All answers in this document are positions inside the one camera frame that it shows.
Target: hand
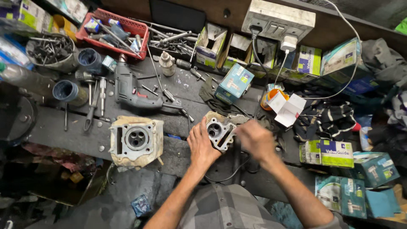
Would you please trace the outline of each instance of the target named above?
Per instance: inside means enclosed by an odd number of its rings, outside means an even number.
[[[237,127],[236,134],[247,149],[262,167],[266,163],[279,161],[275,153],[273,133],[266,130],[254,120]]]
[[[209,140],[208,131],[206,129],[206,117],[202,118],[201,123],[192,127],[186,141],[191,149],[190,168],[199,170],[203,176],[221,155],[221,152],[212,147],[211,141]]]

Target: workbench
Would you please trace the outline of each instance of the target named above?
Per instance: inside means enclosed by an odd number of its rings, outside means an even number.
[[[106,54],[106,51],[97,49],[99,53]],[[107,53],[109,56],[117,59],[117,54]],[[211,109],[207,106],[201,97],[198,95],[199,90],[204,83],[202,80],[197,81],[197,78],[188,70],[183,70],[176,67],[176,72],[171,77],[165,77],[158,62],[154,62],[158,74],[161,74],[161,84],[163,88],[167,88],[176,99],[182,102],[182,106],[188,111],[189,115],[195,119],[191,126],[200,122],[201,118]],[[130,62],[129,65],[133,73],[137,77],[154,74],[154,68],[149,57],[144,61]],[[207,78],[205,72],[199,72],[204,78]],[[223,76],[210,74],[215,79],[221,81]],[[113,75],[107,76],[108,79],[113,79]],[[146,91],[141,87],[144,85],[153,89],[154,85],[158,84],[156,78],[143,79],[138,81],[138,89],[141,94],[147,95],[149,98],[156,98],[155,95]],[[164,135],[164,152],[161,156],[164,165],[161,165],[158,160],[148,164],[145,169],[159,171],[165,174],[182,177],[190,164],[190,150],[185,139],[188,137],[188,119],[181,115],[178,110],[164,108],[161,111],[149,112],[145,110],[132,109],[124,110],[120,104],[114,101],[114,95],[108,96],[109,92],[115,92],[114,85],[107,83],[106,101],[105,101],[105,118],[114,120],[118,115],[124,116],[143,116],[150,119],[158,119],[164,121],[164,133],[173,134],[181,137],[182,140],[167,137]],[[164,96],[160,89],[156,91],[160,96]],[[258,101],[262,93],[262,87],[253,86],[249,91],[240,98],[236,105],[243,109],[246,113],[254,114]],[[98,108],[95,111],[92,126],[88,132],[84,132],[83,124],[88,113],[89,106],[86,104],[82,107],[70,106],[68,111],[68,131],[64,131],[64,103],[46,103],[38,105],[38,116],[36,125],[31,131],[28,141],[51,147],[60,147],[74,152],[84,153],[90,156],[99,157],[107,160],[112,160],[108,150],[110,149],[110,123],[98,120],[101,116],[100,99]],[[267,114],[263,109],[260,109],[261,114]],[[298,143],[293,139],[294,132],[289,130],[283,134],[285,141],[285,149],[282,152],[282,159],[288,168],[312,191],[314,192],[315,175],[316,173],[306,170],[301,167],[299,159]],[[229,151],[221,156],[207,172],[207,176],[214,180],[221,180],[229,177],[232,171],[233,154]],[[271,175],[261,169],[256,174],[243,173],[241,180],[246,182],[245,188],[253,195],[262,196],[265,198],[288,202],[282,190],[277,186]]]

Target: electrical socket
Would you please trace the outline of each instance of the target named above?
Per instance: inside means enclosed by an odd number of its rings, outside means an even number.
[[[242,31],[251,33],[250,25],[263,27],[259,36],[281,41],[286,34],[290,34],[297,36],[300,41],[314,28],[315,13],[263,0],[252,0]]]

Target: electric drill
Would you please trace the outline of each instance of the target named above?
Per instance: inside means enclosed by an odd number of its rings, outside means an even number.
[[[137,77],[127,64],[127,57],[120,54],[119,62],[114,71],[114,79],[116,81],[116,103],[123,103],[141,109],[161,109],[164,104],[162,97],[157,100],[148,99],[146,95],[142,95],[137,91]]]

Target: gray checkered shirt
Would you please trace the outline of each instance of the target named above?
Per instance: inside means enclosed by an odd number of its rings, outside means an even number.
[[[240,185],[207,185],[197,190],[189,203],[190,207],[186,209],[179,222],[179,229],[285,228]],[[337,214],[332,222],[318,227],[318,229],[341,228],[345,229],[347,225]]]

